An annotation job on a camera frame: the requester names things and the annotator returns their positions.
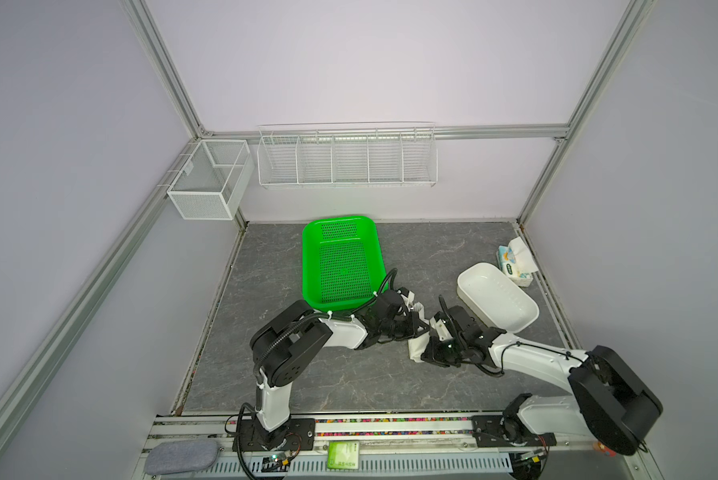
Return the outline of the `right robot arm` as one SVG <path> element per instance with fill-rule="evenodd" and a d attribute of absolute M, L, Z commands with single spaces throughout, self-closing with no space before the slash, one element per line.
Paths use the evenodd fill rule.
<path fill-rule="evenodd" d="M 517 395 L 500 429 L 511 444 L 543 434 L 590 436 L 617 454 L 645 449 L 664 411 L 657 396 L 613 349 L 570 350 L 487 327 L 464 308 L 444 308 L 412 342 L 416 361 L 441 367 L 471 365 L 491 378 L 519 372 L 562 389 L 557 396 Z"/>

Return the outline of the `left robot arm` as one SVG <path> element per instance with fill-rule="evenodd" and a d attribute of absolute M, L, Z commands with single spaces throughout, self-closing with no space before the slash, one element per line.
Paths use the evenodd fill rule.
<path fill-rule="evenodd" d="M 292 384 L 325 348 L 364 350 L 417 339 L 430 324 L 401 288 L 376 292 L 348 311 L 322 311 L 298 300 L 262 327 L 250 341 L 256 400 L 253 437 L 265 450 L 285 444 L 293 430 Z"/>

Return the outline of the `white paper napkin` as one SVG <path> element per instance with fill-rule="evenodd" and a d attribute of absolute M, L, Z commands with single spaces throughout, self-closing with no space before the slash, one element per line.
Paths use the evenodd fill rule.
<path fill-rule="evenodd" d="M 414 328 L 414 336 L 407 341 L 409 358 L 415 363 L 423 363 L 423 354 L 432 338 L 431 321 L 426 317 L 425 307 L 420 302 L 413 304 L 412 312 L 422 325 Z"/>

